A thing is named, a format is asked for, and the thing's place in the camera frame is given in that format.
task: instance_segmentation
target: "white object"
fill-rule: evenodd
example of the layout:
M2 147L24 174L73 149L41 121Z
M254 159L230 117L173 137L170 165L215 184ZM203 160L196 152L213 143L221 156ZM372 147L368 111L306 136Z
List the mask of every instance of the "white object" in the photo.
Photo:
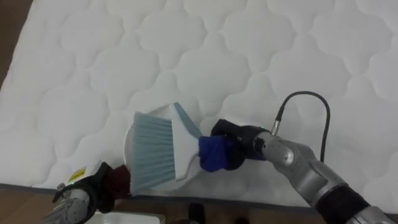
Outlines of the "white object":
M331 107L326 164L396 213L397 20L393 0L35 0L0 93L0 182L54 189L122 164L135 111L177 101L203 134L227 115L271 128L310 90ZM298 96L279 134L319 155L324 122ZM257 161L148 194L307 206Z
M111 212L102 214L96 212L86 224L164 224L162 215L136 214L126 212Z
M88 164L87 166L81 167L80 169L76 170L65 182L65 186L70 184L74 184L81 179L86 177L95 175L101 167L103 161L97 161L97 163Z

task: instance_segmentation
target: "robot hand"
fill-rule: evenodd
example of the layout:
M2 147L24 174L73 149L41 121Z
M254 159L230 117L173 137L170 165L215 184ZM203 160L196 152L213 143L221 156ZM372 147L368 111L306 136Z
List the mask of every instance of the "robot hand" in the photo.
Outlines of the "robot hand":
M236 141L245 154L273 163L292 187L328 224L394 223L372 207L348 184L320 162L306 145L288 141L255 126L238 126L221 119L212 130Z
M46 215L42 224L83 224L97 211L110 212L114 197L105 189L112 168L99 161L76 171L67 184L60 184L53 203L58 205Z

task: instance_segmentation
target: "silver robot arm segment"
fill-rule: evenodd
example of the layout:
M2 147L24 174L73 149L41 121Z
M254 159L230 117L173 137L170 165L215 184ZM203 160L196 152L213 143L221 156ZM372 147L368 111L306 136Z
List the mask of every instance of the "silver robot arm segment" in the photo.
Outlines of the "silver robot arm segment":
M255 142L264 144L259 147ZM327 223L395 223L380 208L370 206L326 164L318 161L308 146L264 131L253 139L255 148L261 149L264 158L273 163Z

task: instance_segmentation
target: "mattress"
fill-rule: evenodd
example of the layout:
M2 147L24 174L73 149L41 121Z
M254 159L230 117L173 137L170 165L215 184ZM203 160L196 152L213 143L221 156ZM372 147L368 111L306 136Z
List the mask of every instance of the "mattress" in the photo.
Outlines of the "mattress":
M204 134L225 116L269 128L310 90L331 107L326 164L396 213L397 33L395 0L35 0L0 92L0 182L54 189L120 165L135 111L177 101ZM298 96L279 134L319 155L324 121ZM307 206L259 161L147 194Z

